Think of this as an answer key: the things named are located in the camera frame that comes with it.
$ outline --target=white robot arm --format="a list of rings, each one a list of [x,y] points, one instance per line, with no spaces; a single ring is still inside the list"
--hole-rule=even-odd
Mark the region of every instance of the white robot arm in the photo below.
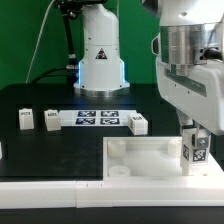
[[[206,174],[210,132],[224,134],[222,0],[142,0],[160,18],[153,40],[161,96],[177,108],[182,127],[181,166]]]
[[[103,7],[106,0],[55,2],[62,14],[70,19],[76,19],[79,14],[83,16],[84,57],[79,62],[75,92],[92,97],[110,97],[126,92],[130,85],[125,81],[124,62],[120,58],[119,23],[117,17]],[[68,21],[65,22],[65,27],[68,27]],[[72,55],[74,49],[68,29],[67,36]]]

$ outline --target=cable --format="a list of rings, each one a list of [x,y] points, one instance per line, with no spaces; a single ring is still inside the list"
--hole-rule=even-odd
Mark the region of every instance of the cable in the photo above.
[[[34,62],[34,59],[36,57],[37,50],[39,48],[39,44],[40,44],[40,40],[41,40],[41,37],[42,37],[42,34],[43,34],[45,23],[46,23],[46,20],[48,18],[48,14],[49,14],[49,11],[51,9],[51,6],[54,4],[54,1],[55,0],[51,1],[51,3],[49,4],[49,6],[48,6],[48,8],[47,8],[47,10],[45,12],[44,19],[43,19],[43,22],[42,22],[42,25],[41,25],[41,28],[40,28],[40,32],[39,32],[39,35],[38,35],[36,47],[35,47],[35,50],[34,50],[34,53],[33,53],[33,57],[32,57],[31,63],[30,63],[29,71],[28,71],[28,74],[27,74],[26,83],[28,83],[28,81],[29,81],[30,73],[31,73],[31,70],[32,70],[32,67],[33,67],[33,62]]]
[[[59,68],[53,68],[50,69],[37,78],[35,78],[30,84],[36,84],[40,79],[45,78],[45,77],[56,77],[56,76],[68,76],[68,75],[49,75],[50,73],[57,72],[57,71],[62,71],[62,70],[67,70],[66,67],[59,67]]]

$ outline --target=green wall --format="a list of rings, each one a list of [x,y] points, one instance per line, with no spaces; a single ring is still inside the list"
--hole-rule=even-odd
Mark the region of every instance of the green wall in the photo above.
[[[108,0],[105,7],[117,13],[118,1]],[[40,25],[50,2],[1,0],[0,88],[13,83],[25,83]],[[120,49],[121,58],[126,63],[126,79],[130,83],[155,83],[155,57],[151,54],[150,44],[158,32],[158,21],[142,8],[139,0],[120,0],[119,3]],[[81,17],[71,22],[71,25],[75,50],[81,59]],[[66,64],[67,45],[63,22],[60,11],[51,9],[30,80],[50,68]]]

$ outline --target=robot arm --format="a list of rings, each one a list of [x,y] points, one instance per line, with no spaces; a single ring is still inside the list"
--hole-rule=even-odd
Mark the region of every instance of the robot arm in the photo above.
[[[185,175],[206,174],[210,132],[224,135],[222,0],[142,0],[160,19],[154,39],[161,96],[177,108]]]

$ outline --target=white cube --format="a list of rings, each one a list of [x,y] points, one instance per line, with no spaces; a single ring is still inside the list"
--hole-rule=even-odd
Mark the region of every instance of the white cube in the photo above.
[[[44,111],[44,116],[48,131],[61,130],[61,121],[57,110]]]
[[[128,115],[128,127],[134,135],[148,134],[148,121],[140,113]]]
[[[19,110],[19,126],[20,130],[34,129],[32,109]]]

